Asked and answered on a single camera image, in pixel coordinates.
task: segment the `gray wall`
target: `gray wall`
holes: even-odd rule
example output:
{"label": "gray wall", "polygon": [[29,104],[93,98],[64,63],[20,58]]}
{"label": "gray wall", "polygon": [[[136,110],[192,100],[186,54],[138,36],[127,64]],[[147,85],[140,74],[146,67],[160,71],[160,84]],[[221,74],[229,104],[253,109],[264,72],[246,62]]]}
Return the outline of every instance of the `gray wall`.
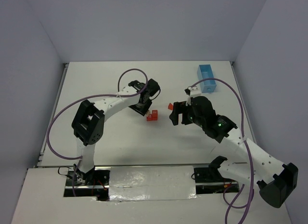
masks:
{"label": "gray wall", "polygon": [[0,222],[8,224],[38,159],[63,67],[26,0],[0,0],[0,26]]}
{"label": "gray wall", "polygon": [[308,223],[307,56],[308,0],[267,0],[235,61],[258,143],[299,167],[293,224]]}
{"label": "gray wall", "polygon": [[235,60],[266,0],[28,0],[64,61]]}

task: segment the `plastic wrap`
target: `plastic wrap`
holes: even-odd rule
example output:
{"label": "plastic wrap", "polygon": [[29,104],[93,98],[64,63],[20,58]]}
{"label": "plastic wrap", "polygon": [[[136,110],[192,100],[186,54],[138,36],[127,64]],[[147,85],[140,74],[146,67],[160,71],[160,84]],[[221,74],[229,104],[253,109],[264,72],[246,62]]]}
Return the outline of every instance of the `plastic wrap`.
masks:
{"label": "plastic wrap", "polygon": [[196,198],[192,166],[112,168],[111,201],[183,200]]}

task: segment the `white table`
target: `white table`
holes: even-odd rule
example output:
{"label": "white table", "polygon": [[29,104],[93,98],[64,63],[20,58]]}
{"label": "white table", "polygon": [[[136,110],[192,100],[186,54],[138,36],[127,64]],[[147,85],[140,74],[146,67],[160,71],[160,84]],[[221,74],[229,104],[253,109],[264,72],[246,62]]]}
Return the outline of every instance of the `white table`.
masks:
{"label": "white table", "polygon": [[[223,224],[227,205],[222,194],[189,200],[96,201],[64,198],[65,177],[55,168],[29,169],[12,224]],[[234,193],[227,194],[229,201]],[[247,202],[242,194],[236,205]],[[238,223],[243,210],[231,209],[228,223]],[[285,205],[276,209],[255,194],[245,224],[291,224]]]}
{"label": "white table", "polygon": [[[165,62],[72,62],[62,86],[56,113],[69,103],[92,94],[115,93],[119,76],[130,68],[139,68],[161,87],[160,96],[151,109],[158,110],[158,121],[147,122],[133,110],[126,108],[111,117],[104,127],[102,139],[96,144],[95,165],[167,165],[210,163],[218,155],[241,161],[228,149],[207,137],[196,125],[173,126],[168,118],[168,104],[184,101],[184,89],[198,81],[199,65],[211,64],[214,76],[238,88],[229,61],[165,61]],[[121,86],[132,80],[144,82],[139,72],[130,72]],[[240,125],[240,108],[236,97],[225,85],[217,83],[214,93],[205,96],[218,114]],[[51,130],[54,149],[68,157],[76,156],[76,141],[71,128],[79,105],[64,112]],[[252,138],[244,117],[245,134]],[[74,162],[56,157],[46,146],[40,166],[72,165]]]}

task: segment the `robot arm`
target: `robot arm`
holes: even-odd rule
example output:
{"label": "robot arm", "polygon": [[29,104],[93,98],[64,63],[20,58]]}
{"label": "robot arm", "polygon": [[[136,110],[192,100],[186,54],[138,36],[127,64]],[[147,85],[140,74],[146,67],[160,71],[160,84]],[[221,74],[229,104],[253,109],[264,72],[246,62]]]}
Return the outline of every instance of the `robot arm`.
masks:
{"label": "robot arm", "polygon": [[[226,116],[217,115],[211,102],[200,96],[197,88],[185,90],[189,95],[187,101],[175,102],[169,118],[173,125],[178,125],[179,114],[182,124],[196,124],[205,134],[249,162],[245,137],[236,124]],[[298,168],[289,163],[275,159],[249,138],[246,139],[251,151],[255,168],[254,189],[259,189],[262,198],[271,206],[279,208],[288,198],[297,184]],[[250,184],[249,164],[237,164],[219,156],[209,165],[213,177],[231,178],[243,184]]]}
{"label": "robot arm", "polygon": [[130,107],[143,116],[148,111],[152,104],[150,97],[160,90],[156,81],[150,79],[141,94],[129,96],[136,94],[144,85],[135,80],[119,91],[117,97],[106,97],[95,103],[85,100],[80,104],[72,122],[72,128],[77,142],[77,155],[82,156],[77,169],[77,175],[82,183],[87,184],[93,179],[95,144],[103,136],[104,123],[126,107]]}

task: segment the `blue bin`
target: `blue bin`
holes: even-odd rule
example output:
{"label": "blue bin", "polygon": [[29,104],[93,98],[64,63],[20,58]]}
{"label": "blue bin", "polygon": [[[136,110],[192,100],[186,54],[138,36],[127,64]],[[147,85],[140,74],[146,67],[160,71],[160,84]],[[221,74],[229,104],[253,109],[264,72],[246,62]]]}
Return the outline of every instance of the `blue bin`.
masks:
{"label": "blue bin", "polygon": [[[199,65],[197,75],[199,80],[206,78],[214,78],[213,71],[210,64],[207,65]],[[206,92],[214,92],[216,88],[215,80],[207,80],[200,83],[200,88],[202,93]]]}

